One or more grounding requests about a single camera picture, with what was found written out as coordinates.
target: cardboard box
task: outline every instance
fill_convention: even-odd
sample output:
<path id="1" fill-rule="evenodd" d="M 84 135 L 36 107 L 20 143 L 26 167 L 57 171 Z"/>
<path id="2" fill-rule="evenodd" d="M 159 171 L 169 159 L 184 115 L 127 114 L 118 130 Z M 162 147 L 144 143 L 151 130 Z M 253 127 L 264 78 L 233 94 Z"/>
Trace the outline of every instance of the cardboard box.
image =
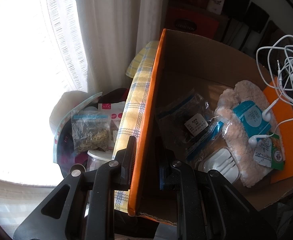
<path id="1" fill-rule="evenodd" d="M 264 77 L 268 71 L 262 68 Z M 217 41 L 190 33 L 164 30 L 154 61 L 146 109 L 136 154 L 128 201 L 128 213 L 176 222 L 175 192 L 160 191 L 154 155 L 154 137 L 160 135 L 154 108 L 172 102 L 194 88 L 215 109 L 220 94 L 247 79 L 264 91 L 269 102 L 276 98 L 265 88 L 254 59 Z M 293 117 L 293 108 L 279 101 L 273 108 L 278 122 Z M 260 210 L 279 200 L 293 188 L 293 121 L 280 126 L 285 147 L 283 171 L 273 171 L 258 185 L 241 192 Z"/>

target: ziplock bag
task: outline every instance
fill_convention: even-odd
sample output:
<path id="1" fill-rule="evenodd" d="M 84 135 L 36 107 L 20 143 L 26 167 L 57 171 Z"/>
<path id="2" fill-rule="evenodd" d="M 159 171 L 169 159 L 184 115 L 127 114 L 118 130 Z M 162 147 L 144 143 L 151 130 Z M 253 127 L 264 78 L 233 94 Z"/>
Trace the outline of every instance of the ziplock bag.
<path id="1" fill-rule="evenodd" d="M 124 101 L 113 104 L 99 104 L 98 106 L 98 110 L 100 112 L 102 112 L 103 114 L 107 114 L 111 117 L 109 150 L 114 149 L 124 108 Z"/>
<path id="2" fill-rule="evenodd" d="M 53 143 L 53 162 L 57 163 L 60 166 L 63 177 L 65 178 L 70 168 L 75 163 L 80 163 L 86 166 L 86 160 L 88 159 L 88 154 L 85 152 L 84 154 L 77 154 L 74 151 L 74 144 L 72 138 L 72 124 L 71 124 L 71 113 L 75 110 L 80 111 L 89 106 L 98 107 L 98 100 L 102 96 L 102 93 L 97 93 L 85 101 L 81 102 L 71 111 L 69 111 L 61 122 L 58 125 L 54 136 Z M 80 160 L 77 158 L 78 155 L 85 156 L 85 158 L 81 158 Z"/>
<path id="3" fill-rule="evenodd" d="M 209 108 L 208 102 L 191 90 L 186 96 L 156 109 L 165 146 L 174 151 L 177 159 L 192 162 L 203 160 L 200 152 L 220 132 L 223 123 Z"/>
<path id="4" fill-rule="evenodd" d="M 72 112 L 72 137 L 78 153 L 98 148 L 107 151 L 110 138 L 110 117 L 97 111 Z"/>

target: metal screw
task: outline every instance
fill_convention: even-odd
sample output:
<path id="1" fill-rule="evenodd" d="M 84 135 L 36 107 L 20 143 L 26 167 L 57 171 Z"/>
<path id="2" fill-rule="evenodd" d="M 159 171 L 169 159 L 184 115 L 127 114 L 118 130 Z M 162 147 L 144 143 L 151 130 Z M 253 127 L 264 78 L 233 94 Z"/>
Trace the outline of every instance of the metal screw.
<path id="1" fill-rule="evenodd" d="M 80 170 L 83 173 L 83 172 L 85 172 L 85 167 L 80 163 L 73 164 L 69 170 L 69 173 L 71 173 L 72 171 L 75 171 L 75 170 Z"/>
<path id="2" fill-rule="evenodd" d="M 172 162 L 172 165 L 173 165 L 174 167 L 180 167 L 180 166 L 182 165 L 182 162 L 180 162 L 180 161 L 178 161 L 178 160 L 175 160 L 175 161 Z"/>
<path id="3" fill-rule="evenodd" d="M 73 177 L 78 177 L 80 174 L 81 174 L 81 171 L 80 170 L 74 170 L 74 171 L 71 172 L 71 175 Z"/>
<path id="4" fill-rule="evenodd" d="M 118 165 L 119 165 L 118 161 L 110 161 L 110 162 L 109 162 L 109 166 L 110 166 L 110 167 L 116 167 L 116 166 L 118 166 Z"/>
<path id="5" fill-rule="evenodd" d="M 211 175 L 212 177 L 217 177 L 217 176 L 219 176 L 219 172 L 218 172 L 217 170 L 210 170 L 209 173 L 210 173 L 210 175 Z"/>

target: clear plastic bag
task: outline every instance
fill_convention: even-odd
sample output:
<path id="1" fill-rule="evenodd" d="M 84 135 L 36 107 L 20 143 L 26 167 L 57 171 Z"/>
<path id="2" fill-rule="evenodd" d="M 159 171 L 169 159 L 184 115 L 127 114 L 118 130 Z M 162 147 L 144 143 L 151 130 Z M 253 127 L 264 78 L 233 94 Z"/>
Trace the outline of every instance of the clear plastic bag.
<path id="1" fill-rule="evenodd" d="M 101 149 L 107 151 L 110 117 L 97 111 L 72 112 L 72 137 L 77 153 Z"/>
<path id="2" fill-rule="evenodd" d="M 109 150 L 114 149 L 124 108 L 124 101 L 114 104 L 99 104 L 98 106 L 100 112 L 111 117 Z"/>
<path id="3" fill-rule="evenodd" d="M 208 102 L 194 90 L 171 104 L 156 109 L 165 146 L 174 151 L 176 158 L 193 162 L 203 160 L 203 147 L 220 133 L 219 122 Z"/>
<path id="4" fill-rule="evenodd" d="M 213 127 L 216 129 L 215 133 L 212 133 L 212 136 L 209 137 L 209 140 L 206 141 L 206 144 L 199 150 L 198 154 L 188 162 L 188 164 L 195 170 L 198 170 L 199 164 L 213 152 L 221 149 L 221 147 L 226 146 L 223 139 L 222 127 L 223 123 L 221 120 L 217 121 Z"/>
<path id="5" fill-rule="evenodd" d="M 232 98 L 235 97 L 236 94 L 233 90 L 223 92 L 215 112 L 221 116 L 221 120 L 224 122 L 222 136 L 239 164 L 241 182 L 245 187 L 252 187 L 272 169 L 259 165 L 254 160 L 255 149 L 249 144 L 245 127 L 233 111 L 239 105 L 239 103 L 231 102 Z"/>

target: white lid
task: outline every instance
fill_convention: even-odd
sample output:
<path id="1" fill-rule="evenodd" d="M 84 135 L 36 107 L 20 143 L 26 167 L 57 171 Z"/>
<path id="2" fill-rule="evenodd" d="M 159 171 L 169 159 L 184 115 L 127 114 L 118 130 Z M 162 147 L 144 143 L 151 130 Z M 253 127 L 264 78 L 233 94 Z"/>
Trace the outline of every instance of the white lid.
<path id="1" fill-rule="evenodd" d="M 83 111 L 97 111 L 98 109 L 94 106 L 88 106 L 85 109 L 83 109 Z"/>
<path id="2" fill-rule="evenodd" d="M 210 170 L 219 171 L 230 183 L 235 182 L 240 177 L 240 170 L 231 152 L 227 148 L 221 148 L 199 165 L 199 170 L 208 172 Z"/>
<path id="3" fill-rule="evenodd" d="M 95 159 L 109 162 L 112 160 L 113 151 L 103 152 L 98 150 L 88 150 L 88 155 Z"/>

